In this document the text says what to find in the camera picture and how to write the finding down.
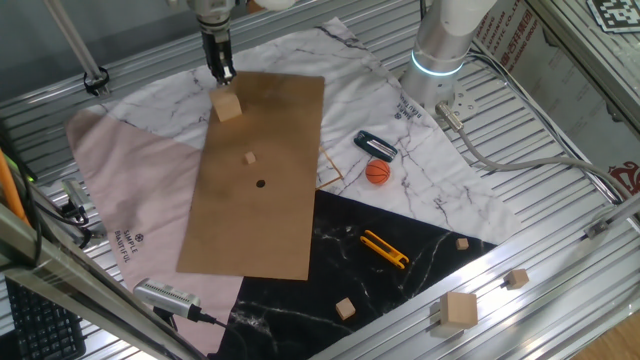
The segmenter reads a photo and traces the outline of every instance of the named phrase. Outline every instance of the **keyboard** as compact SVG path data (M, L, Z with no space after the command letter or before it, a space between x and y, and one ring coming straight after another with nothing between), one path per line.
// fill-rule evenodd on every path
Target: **keyboard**
M6 282L20 360L71 360L84 355L80 317L20 284Z

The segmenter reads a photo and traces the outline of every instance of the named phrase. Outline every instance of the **slotted aluminum table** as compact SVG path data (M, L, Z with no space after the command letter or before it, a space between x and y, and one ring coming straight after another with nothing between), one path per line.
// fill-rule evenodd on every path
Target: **slotted aluminum table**
M418 3L407 0L301 1L275 14L235 21L234 50L339 17L394 74L402 73L418 28ZM110 64L114 98L154 80L204 63L199 34ZM465 129L480 152L494 161L524 161L579 150L552 135L503 81L477 64L461 70L460 86L473 96L478 114ZM80 77L0 104L0 117L39 185L58 203L66 201L60 179L82 179L63 122L96 104ZM460 153L465 146L447 131ZM640 236L630 223L602 241L580 241L583 229L610 203L577 169L549 165L516 172L488 172L472 164L522 221L523 230L488 255L468 264L396 310L316 355L317 359L519 359L566 358L636 311L640 282ZM91 215L95 228L99 216ZM87 252L122 281L108 242ZM511 269L526 268L522 289L501 288ZM458 334L439 326L438 298L446 291L478 296L479 324ZM13 328L6 290L0 290L0 333ZM132 359L146 355L84 322L87 359Z

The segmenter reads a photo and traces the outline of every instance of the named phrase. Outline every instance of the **orange pole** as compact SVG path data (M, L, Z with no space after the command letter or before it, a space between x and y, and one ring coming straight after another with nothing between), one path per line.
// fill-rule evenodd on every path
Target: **orange pole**
M4 158L2 150L0 150L0 183L2 183L4 195L9 203L9 209L27 225L31 226L29 224L29 220L27 220L27 214L25 214L24 208L22 207L18 188L16 187L16 183L13 181L11 169L9 169L9 164L7 164L7 160Z

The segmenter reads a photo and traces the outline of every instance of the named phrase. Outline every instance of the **orange ball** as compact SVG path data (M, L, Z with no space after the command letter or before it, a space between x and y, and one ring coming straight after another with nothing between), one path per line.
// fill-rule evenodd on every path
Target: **orange ball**
M367 180L372 184L382 185L389 180L389 176L391 176L391 169L389 168L389 164L386 162L382 160L373 160L367 165L365 174L367 175Z

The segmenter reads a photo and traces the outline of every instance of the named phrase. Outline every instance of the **cardboard sheet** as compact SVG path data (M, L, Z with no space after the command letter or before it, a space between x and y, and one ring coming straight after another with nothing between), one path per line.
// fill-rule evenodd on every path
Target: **cardboard sheet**
M324 78L239 73L232 91L243 113L211 112L177 270L306 280Z

